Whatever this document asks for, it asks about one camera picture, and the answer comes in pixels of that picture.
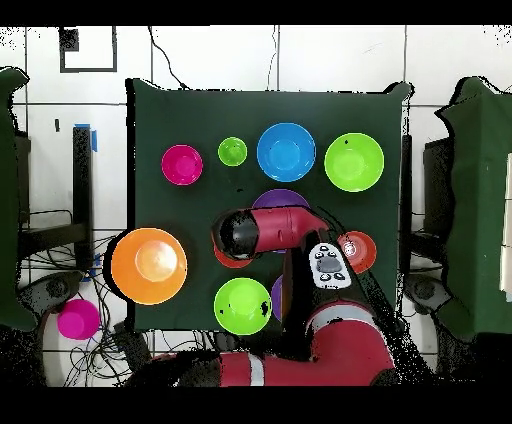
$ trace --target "orange bowl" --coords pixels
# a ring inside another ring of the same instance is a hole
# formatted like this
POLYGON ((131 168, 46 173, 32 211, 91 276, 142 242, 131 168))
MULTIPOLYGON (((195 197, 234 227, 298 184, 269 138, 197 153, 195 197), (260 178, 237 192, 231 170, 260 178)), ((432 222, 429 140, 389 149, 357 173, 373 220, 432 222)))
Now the orange bowl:
POLYGON ((110 271, 126 297, 141 305, 156 305, 169 300, 183 286, 187 257, 169 233, 139 228, 119 241, 110 271))

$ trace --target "green bowl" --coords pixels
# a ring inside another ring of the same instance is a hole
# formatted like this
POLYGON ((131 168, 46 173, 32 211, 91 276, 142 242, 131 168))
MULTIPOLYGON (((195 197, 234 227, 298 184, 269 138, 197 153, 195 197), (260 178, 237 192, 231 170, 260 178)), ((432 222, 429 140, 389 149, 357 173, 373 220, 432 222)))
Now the green bowl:
POLYGON ((256 280, 234 278, 219 289, 213 309, 222 328, 249 336, 265 327, 272 315, 272 302, 267 289, 256 280))
POLYGON ((373 138, 349 133, 334 140, 325 154, 327 177, 338 188, 357 192, 374 185, 384 170, 384 154, 373 138))
POLYGON ((224 165, 238 166, 247 157, 247 146, 239 138, 229 137, 220 143, 218 154, 224 165))

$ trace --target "table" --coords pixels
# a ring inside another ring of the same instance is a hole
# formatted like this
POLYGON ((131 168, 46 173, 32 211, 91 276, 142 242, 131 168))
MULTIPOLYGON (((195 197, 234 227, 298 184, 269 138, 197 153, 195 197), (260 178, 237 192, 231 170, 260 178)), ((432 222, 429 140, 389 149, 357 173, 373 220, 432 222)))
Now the table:
MULTIPOLYGON (((220 213, 251 207, 274 188, 297 191, 313 208, 322 206, 333 213, 347 230, 369 234, 378 249, 372 271, 394 305, 401 114, 410 89, 400 83, 385 93, 166 91, 142 80, 127 80, 128 138, 134 143, 128 147, 134 165, 128 167, 128 227, 168 231, 181 242, 188 261, 185 284, 172 299, 154 306, 135 305, 135 329, 222 330, 213 314, 213 299, 222 284, 245 276, 272 288, 282 273, 283 255, 265 253, 245 268, 225 268, 214 256, 210 227, 220 213), (313 168, 293 183, 270 179, 256 159, 261 134, 279 122, 304 126, 316 142, 313 168), (385 156, 382 177, 361 193, 337 189, 324 172, 328 146, 348 132, 370 135, 385 156), (220 142, 230 136, 241 138, 248 147, 248 157, 238 167, 224 166, 217 155, 220 142), (203 173, 190 186, 174 186, 162 174, 162 155, 175 144, 191 145, 202 156, 203 173)), ((272 317, 264 331, 279 326, 272 317)))

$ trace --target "cable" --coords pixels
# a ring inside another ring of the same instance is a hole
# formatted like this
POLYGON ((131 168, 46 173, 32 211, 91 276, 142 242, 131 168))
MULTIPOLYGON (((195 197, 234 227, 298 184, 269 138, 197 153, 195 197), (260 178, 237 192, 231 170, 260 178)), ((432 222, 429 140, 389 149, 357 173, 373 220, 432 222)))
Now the cable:
POLYGON ((149 36, 151 37, 151 44, 153 44, 153 46, 154 46, 154 47, 156 47, 158 50, 160 50, 160 51, 162 52, 162 54, 164 55, 165 60, 167 60, 167 65, 169 66, 169 72, 171 73, 171 75, 173 76, 173 78, 174 78, 176 81, 178 81, 178 84, 180 85, 180 87, 181 87, 182 89, 188 89, 188 90, 191 90, 191 88, 190 88, 188 85, 186 85, 186 84, 182 83, 182 82, 178 79, 178 77, 177 77, 176 75, 174 75, 174 72, 172 72, 172 69, 171 69, 171 61, 169 60, 169 57, 167 57, 167 54, 165 53, 165 51, 164 51, 164 50, 163 50, 159 45, 157 45, 157 44, 155 43, 155 39, 153 38, 153 30, 152 30, 152 28, 151 28, 150 26, 148 26, 148 31, 149 31, 149 36))
POLYGON ((268 87, 270 85, 270 72, 272 72, 272 64, 274 63, 274 57, 276 57, 276 54, 277 54, 277 42, 276 42, 276 39, 274 37, 275 33, 276 33, 276 26, 274 25, 274 31, 272 32, 272 40, 274 40, 274 54, 272 55, 272 59, 270 59, 270 67, 268 69, 267 91, 268 91, 268 87))

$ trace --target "purple bowl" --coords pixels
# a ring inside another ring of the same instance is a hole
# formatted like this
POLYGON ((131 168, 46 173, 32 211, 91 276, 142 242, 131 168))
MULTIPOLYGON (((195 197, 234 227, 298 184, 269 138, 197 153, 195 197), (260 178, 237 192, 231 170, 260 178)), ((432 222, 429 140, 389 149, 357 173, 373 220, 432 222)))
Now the purple bowl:
MULTIPOLYGON (((279 206, 306 206, 308 202, 299 193, 284 188, 276 188, 263 193, 256 199, 253 208, 275 208, 279 206)), ((276 253, 285 253, 286 250, 274 250, 276 253)))
POLYGON ((281 321, 281 287, 283 285, 283 276, 281 275, 274 285, 270 297, 272 299, 272 312, 274 316, 281 321))

